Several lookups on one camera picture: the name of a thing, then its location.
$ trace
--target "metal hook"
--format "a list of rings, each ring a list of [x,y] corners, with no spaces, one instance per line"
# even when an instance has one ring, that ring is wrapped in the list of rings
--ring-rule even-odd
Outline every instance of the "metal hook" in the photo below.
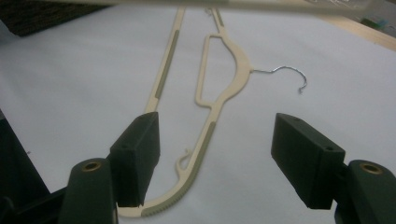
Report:
[[[297,68],[295,68],[295,67],[280,66],[280,67],[278,67],[278,68],[276,68],[276,69],[274,69],[274,70],[272,70],[272,71],[264,71],[264,70],[260,70],[260,69],[252,69],[251,72],[260,72],[260,73],[265,73],[265,74],[273,74],[273,73],[275,73],[277,70],[280,70],[280,69],[290,69],[290,70],[293,70],[293,71],[297,72],[298,74],[300,74],[300,75],[303,77],[303,79],[304,79],[304,85],[298,89],[298,92],[299,92],[300,94],[303,93],[303,89],[306,87],[306,85],[308,85],[308,81],[306,80],[305,74],[304,74],[302,71],[300,71],[300,70],[298,70]]]

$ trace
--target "white surface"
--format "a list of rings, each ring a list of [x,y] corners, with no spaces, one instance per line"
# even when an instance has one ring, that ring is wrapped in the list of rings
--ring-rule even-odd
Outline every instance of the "white surface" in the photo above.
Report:
[[[175,15],[175,8],[113,7],[0,46],[0,107],[51,191],[66,185],[76,163],[105,157],[143,113]],[[225,105],[184,198],[157,216],[120,223],[334,223],[333,210],[304,206],[272,160],[276,112],[324,133],[346,150],[346,163],[374,161],[395,173],[396,53],[313,17],[221,15],[252,64],[295,66],[308,87],[299,95],[303,81],[291,71],[252,74]],[[159,105],[162,155],[148,199],[176,183],[175,161],[204,124],[208,111],[193,99],[204,37],[212,32],[203,9],[187,10]],[[209,55],[217,60],[209,64],[209,99],[233,76],[232,58],[219,46],[211,52],[217,50],[219,57]]]

